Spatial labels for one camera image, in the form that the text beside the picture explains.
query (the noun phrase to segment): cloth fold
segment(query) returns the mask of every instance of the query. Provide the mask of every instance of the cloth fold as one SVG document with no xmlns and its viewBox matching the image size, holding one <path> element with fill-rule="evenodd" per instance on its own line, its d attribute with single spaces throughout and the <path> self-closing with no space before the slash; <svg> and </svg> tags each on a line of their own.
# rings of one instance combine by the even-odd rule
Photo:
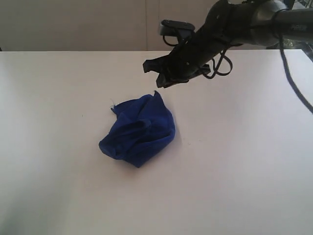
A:
<svg viewBox="0 0 313 235">
<path fill-rule="evenodd" d="M 117 120 L 99 147 L 113 159 L 141 167 L 174 139 L 173 116 L 156 91 L 154 96 L 125 101 L 111 110 Z"/>
</svg>

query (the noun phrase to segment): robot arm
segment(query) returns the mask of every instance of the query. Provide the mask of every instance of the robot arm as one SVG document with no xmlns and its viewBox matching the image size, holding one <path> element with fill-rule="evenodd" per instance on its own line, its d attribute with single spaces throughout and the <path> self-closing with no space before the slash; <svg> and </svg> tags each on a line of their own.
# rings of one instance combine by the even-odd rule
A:
<svg viewBox="0 0 313 235">
<path fill-rule="evenodd" d="M 209 11 L 204 25 L 197 32 L 194 29 L 190 23 L 161 22 L 159 33 L 163 39 L 175 36 L 179 43 L 168 55 L 143 64 L 145 72 L 159 73 L 158 87 L 186 83 L 199 75 L 210 78 L 206 63 L 219 53 L 224 56 L 233 46 L 271 46 L 282 37 L 312 42 L 313 9 L 288 10 L 279 0 L 255 0 L 237 5 L 219 0 Z"/>
</svg>

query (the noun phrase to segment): table surface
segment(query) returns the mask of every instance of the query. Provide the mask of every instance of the table surface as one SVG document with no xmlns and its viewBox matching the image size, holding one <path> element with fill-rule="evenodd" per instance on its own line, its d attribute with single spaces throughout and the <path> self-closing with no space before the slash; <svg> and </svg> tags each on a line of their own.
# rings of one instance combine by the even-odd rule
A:
<svg viewBox="0 0 313 235">
<path fill-rule="evenodd" d="M 165 53 L 0 53 L 1 234 L 313 234 L 313 117 L 277 50 L 159 89 L 177 134 L 142 168 L 101 153 L 110 107 L 152 94 L 142 63 Z M 286 54 L 313 103 L 312 62 Z"/>
</svg>

